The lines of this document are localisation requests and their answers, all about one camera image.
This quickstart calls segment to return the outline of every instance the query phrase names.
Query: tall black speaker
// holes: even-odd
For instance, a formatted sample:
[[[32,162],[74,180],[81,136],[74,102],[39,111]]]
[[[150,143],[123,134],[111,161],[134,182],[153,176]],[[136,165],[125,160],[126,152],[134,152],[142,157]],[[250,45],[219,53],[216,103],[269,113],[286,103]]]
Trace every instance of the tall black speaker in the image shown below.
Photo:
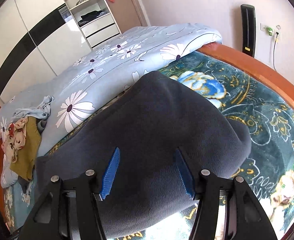
[[[243,53],[254,57],[256,43],[255,7],[249,4],[241,5],[243,21]]]

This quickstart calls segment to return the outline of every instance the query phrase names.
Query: metal bolt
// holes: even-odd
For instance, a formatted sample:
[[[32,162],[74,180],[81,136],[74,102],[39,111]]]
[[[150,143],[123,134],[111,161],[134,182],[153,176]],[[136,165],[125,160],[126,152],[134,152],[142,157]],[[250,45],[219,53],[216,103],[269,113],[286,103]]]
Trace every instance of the metal bolt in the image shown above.
[[[210,174],[210,171],[209,170],[201,170],[201,173],[204,175],[204,176],[208,176]]]
[[[237,176],[237,177],[236,177],[236,180],[237,180],[238,182],[242,183],[242,182],[244,181],[244,178],[241,177],[241,176]]]
[[[94,170],[88,170],[88,171],[86,171],[86,175],[87,176],[93,176],[93,174],[95,174],[95,171]]]
[[[57,182],[59,180],[59,176],[55,175],[51,177],[52,182]]]

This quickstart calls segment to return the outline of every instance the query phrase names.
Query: green patterned blanket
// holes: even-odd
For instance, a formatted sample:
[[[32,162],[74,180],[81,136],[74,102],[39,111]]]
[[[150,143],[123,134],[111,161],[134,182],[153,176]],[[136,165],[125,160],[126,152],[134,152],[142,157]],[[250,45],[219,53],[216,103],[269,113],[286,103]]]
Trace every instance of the green patterned blanket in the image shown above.
[[[206,97],[227,118],[248,126],[252,152],[233,176],[245,178],[281,238],[294,219],[294,111],[275,92],[246,73],[199,52],[192,52],[159,71]],[[74,133],[63,138],[49,154]],[[12,228],[23,225],[34,204],[35,181],[36,177],[27,194],[21,192],[19,184],[6,190],[5,210]],[[222,237],[224,204],[225,199],[221,198],[215,240]],[[118,240],[188,239],[196,210],[197,206],[192,206],[151,228]]]

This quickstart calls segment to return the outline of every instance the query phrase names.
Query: door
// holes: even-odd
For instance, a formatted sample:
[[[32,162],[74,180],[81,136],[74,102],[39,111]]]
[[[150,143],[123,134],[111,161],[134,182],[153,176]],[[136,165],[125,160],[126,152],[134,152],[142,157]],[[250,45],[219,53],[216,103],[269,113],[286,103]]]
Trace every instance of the door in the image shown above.
[[[133,27],[142,26],[132,0],[106,1],[122,33]]]

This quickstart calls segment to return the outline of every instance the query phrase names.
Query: black metal bracket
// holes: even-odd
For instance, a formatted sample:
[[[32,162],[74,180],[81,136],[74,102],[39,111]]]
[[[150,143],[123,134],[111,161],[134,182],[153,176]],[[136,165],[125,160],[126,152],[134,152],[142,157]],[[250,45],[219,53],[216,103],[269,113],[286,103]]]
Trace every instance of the black metal bracket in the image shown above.
[[[199,200],[196,220],[189,240],[213,240],[218,220],[219,197],[225,196],[225,228],[223,240],[277,240],[274,229],[253,191],[243,177],[233,180],[217,177],[206,169],[199,169],[183,148],[175,152],[176,163],[185,188],[187,176],[193,178],[193,199]]]
[[[24,223],[19,240],[106,240],[98,214],[96,173],[88,170],[75,179],[53,176]],[[77,217],[70,214],[76,211]]]
[[[199,169],[182,148],[174,156],[186,191],[200,200],[189,240],[214,239],[220,196],[227,198],[223,240],[277,240],[265,211],[241,176],[223,179]],[[53,176],[18,239],[106,240],[96,202],[101,200],[96,177],[93,170],[65,181]]]

